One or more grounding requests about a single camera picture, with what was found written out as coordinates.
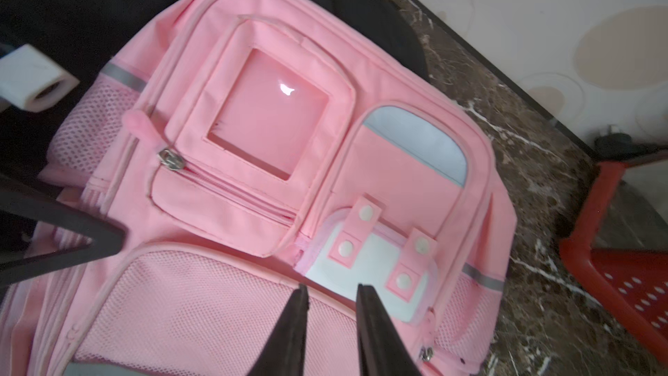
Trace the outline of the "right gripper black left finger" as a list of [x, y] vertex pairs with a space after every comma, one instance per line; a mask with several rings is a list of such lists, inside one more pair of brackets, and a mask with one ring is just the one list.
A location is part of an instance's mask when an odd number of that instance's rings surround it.
[[309, 307], [308, 289], [300, 284], [290, 295], [248, 376], [304, 374]]

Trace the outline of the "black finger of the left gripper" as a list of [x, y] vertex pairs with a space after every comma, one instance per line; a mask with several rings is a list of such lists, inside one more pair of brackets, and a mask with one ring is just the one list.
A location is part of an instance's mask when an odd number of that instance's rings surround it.
[[121, 252], [125, 231], [86, 212], [64, 205], [29, 186], [1, 177], [1, 210], [44, 222], [88, 238], [87, 245], [1, 264], [1, 286], [105, 259]]

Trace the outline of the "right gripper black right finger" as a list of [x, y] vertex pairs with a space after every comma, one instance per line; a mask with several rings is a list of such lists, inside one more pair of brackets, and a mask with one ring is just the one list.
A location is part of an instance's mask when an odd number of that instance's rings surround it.
[[361, 375], [420, 375], [372, 285], [356, 297], [358, 361]]

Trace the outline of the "pink backpack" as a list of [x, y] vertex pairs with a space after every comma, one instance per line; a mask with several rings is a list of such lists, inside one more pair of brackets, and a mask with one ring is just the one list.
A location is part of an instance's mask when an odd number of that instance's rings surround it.
[[310, 0], [179, 0], [49, 140], [58, 200], [119, 253], [11, 285], [4, 375], [240, 375], [309, 287], [304, 371], [359, 372], [377, 291], [425, 375], [476, 374], [516, 214], [488, 137]]

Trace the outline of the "black backpack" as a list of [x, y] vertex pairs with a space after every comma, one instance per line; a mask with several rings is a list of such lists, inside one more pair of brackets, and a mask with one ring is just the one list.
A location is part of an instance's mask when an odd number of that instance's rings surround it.
[[[311, 0], [428, 78], [418, 36], [387, 0]], [[46, 166], [50, 141], [103, 66], [153, 17], [177, 0], [1, 0], [1, 49], [33, 45], [80, 82], [55, 107], [1, 114], [1, 172], [24, 184]]]

